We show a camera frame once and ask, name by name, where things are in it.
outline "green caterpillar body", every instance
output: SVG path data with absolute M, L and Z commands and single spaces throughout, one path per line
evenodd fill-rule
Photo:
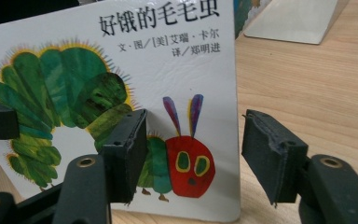
M 138 187 L 153 188 L 155 192 L 166 194 L 172 190 L 169 167 L 167 163 L 167 148 L 165 141 L 158 136 L 147 137 L 147 153 L 144 169 L 138 181 Z
M 99 150 L 133 110 L 123 79 L 92 47 L 51 46 L 40 56 L 21 50 L 0 75 L 0 103 L 17 111 L 21 133 L 10 140 L 8 164 L 40 188 L 57 178 L 61 154 L 52 145 L 56 127 L 86 129 Z

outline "metal screw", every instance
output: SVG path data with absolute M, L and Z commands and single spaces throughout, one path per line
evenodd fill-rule
M 321 163 L 323 165 L 331 167 L 331 168 L 341 168 L 342 167 L 342 163 L 334 158 L 328 158 L 328 157 L 321 158 Z
M 95 163 L 95 159 L 84 158 L 83 160 L 77 162 L 77 166 L 85 168 L 85 167 L 89 167 L 89 166 L 93 165 L 94 163 Z

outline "caterpillar illustration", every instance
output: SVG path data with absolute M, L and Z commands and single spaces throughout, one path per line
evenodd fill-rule
M 43 189 L 58 177 L 55 128 L 85 129 L 97 151 L 118 121 L 134 109 L 127 77 L 96 46 L 77 40 L 34 52 L 20 49 L 0 70 L 0 104 L 17 111 L 20 138 L 10 140 L 8 165 Z
M 214 161 L 210 150 L 194 138 L 202 107 L 203 96 L 197 94 L 189 106 L 191 136 L 181 135 L 176 108 L 170 97 L 163 98 L 164 107 L 177 131 L 176 137 L 165 142 L 158 136 L 149 136 L 144 169 L 138 181 L 142 193 L 150 195 L 147 188 L 159 193 L 159 199 L 168 201 L 164 194 L 171 190 L 178 196 L 199 198 L 211 185 Z

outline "book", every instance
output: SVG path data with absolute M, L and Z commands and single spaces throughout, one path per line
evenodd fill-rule
M 145 108 L 149 156 L 134 200 L 113 208 L 240 216 L 232 2 L 111 0 L 0 24 L 0 104 L 18 114 L 0 164 L 24 198 Z

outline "purple antenna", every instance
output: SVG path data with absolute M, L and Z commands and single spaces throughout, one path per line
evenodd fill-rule
M 176 108 L 175 108 L 175 103 L 169 96 L 162 98 L 162 103 L 164 104 L 165 110 L 167 110 L 167 113 L 170 115 L 173 125 L 175 126 L 176 131 L 180 136 L 181 135 L 180 124 L 179 124 L 178 113 L 176 112 Z
M 193 97 L 190 103 L 190 133 L 191 137 L 194 138 L 197 129 L 197 123 L 199 122 L 201 107 L 202 107 L 203 95 L 197 94 Z

